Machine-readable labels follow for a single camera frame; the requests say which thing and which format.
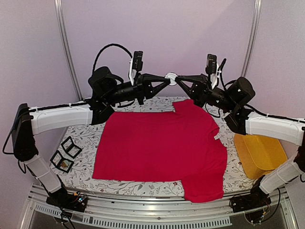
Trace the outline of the red polo shirt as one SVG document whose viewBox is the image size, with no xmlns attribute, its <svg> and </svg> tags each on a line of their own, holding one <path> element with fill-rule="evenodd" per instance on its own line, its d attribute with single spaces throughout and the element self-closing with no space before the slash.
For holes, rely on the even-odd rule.
<svg viewBox="0 0 305 229">
<path fill-rule="evenodd" d="M 220 199 L 227 149 L 219 126 L 192 100 L 170 112 L 116 112 L 105 123 L 92 177 L 135 182 L 180 181 L 193 203 Z"/>
</svg>

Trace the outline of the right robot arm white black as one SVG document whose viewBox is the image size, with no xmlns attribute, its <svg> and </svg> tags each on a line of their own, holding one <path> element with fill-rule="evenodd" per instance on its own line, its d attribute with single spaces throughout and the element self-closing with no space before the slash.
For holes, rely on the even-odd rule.
<svg viewBox="0 0 305 229">
<path fill-rule="evenodd" d="M 298 146 L 293 158 L 260 178 L 246 198 L 250 208 L 264 202 L 265 195 L 305 172 L 305 123 L 301 119 L 259 112 L 248 102 L 255 96 L 251 83 L 239 77 L 225 84 L 223 89 L 210 82 L 206 75 L 175 76 L 170 80 L 179 85 L 194 104 L 216 106 L 228 115 L 224 118 L 229 129 L 241 135 L 261 135 L 284 140 Z"/>
</svg>

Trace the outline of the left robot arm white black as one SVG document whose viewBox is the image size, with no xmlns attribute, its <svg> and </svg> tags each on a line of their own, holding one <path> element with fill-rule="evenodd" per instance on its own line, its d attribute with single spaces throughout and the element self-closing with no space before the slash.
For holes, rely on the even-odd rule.
<svg viewBox="0 0 305 229">
<path fill-rule="evenodd" d="M 92 97 L 89 99 L 47 107 L 19 106 L 7 137 L 12 140 L 12 155 L 25 164 L 60 207 L 67 207 L 71 197 L 61 180 L 39 156 L 34 136 L 68 126 L 102 124 L 114 113 L 113 107 L 117 103 L 136 99 L 142 104 L 145 99 L 154 97 L 170 84 L 168 78 L 140 74 L 135 70 L 132 70 L 132 76 L 133 80 L 124 82 L 121 77 L 112 74 L 108 67 L 100 67 L 88 79 L 92 88 Z"/>
</svg>

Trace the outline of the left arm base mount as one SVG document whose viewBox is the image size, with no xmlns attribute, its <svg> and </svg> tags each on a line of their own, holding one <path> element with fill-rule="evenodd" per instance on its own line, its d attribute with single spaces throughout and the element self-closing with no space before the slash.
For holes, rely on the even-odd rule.
<svg viewBox="0 0 305 229">
<path fill-rule="evenodd" d="M 46 203 L 49 205 L 77 212 L 85 212 L 87 202 L 88 196 L 86 194 L 81 194 L 80 192 L 71 194 L 66 190 L 49 193 L 46 200 Z"/>
</svg>

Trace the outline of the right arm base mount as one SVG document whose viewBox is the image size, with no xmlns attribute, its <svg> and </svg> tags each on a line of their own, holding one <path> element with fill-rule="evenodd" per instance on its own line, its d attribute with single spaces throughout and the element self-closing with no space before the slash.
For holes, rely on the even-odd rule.
<svg viewBox="0 0 305 229">
<path fill-rule="evenodd" d="M 229 207 L 234 213 L 269 206 L 270 204 L 269 194 L 265 194 L 262 191 L 254 191 L 243 195 L 237 194 L 229 200 Z"/>
</svg>

